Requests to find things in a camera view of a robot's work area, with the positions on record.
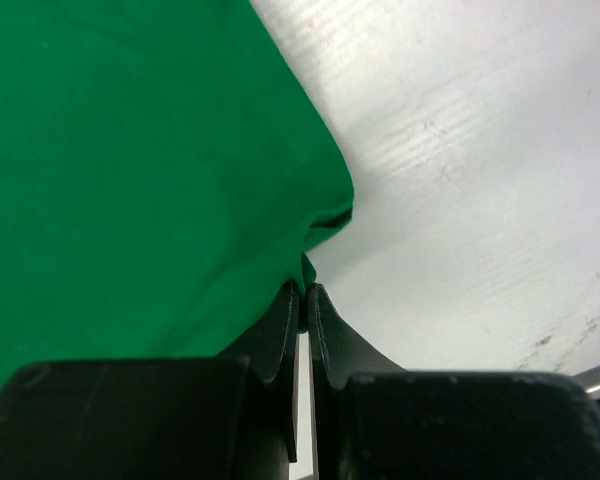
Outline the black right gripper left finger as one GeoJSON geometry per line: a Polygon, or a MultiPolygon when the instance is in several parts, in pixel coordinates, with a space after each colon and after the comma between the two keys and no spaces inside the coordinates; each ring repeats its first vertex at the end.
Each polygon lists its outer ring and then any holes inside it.
{"type": "Polygon", "coordinates": [[[33,363],[0,390],[0,479],[285,479],[297,287],[211,357],[33,363]]]}

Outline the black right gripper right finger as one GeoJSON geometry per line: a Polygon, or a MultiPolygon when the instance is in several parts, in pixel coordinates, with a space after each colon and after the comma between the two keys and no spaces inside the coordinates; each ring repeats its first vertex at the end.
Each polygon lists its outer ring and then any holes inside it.
{"type": "Polygon", "coordinates": [[[600,404],[547,372],[407,370],[306,300],[318,479],[600,479],[600,404]]]}

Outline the green t-shirt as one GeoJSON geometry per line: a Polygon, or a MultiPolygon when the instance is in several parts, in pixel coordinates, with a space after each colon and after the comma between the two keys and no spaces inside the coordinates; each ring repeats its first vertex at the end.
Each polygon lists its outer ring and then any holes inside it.
{"type": "Polygon", "coordinates": [[[217,353],[353,198],[249,2],[0,1],[0,388],[217,353]]]}

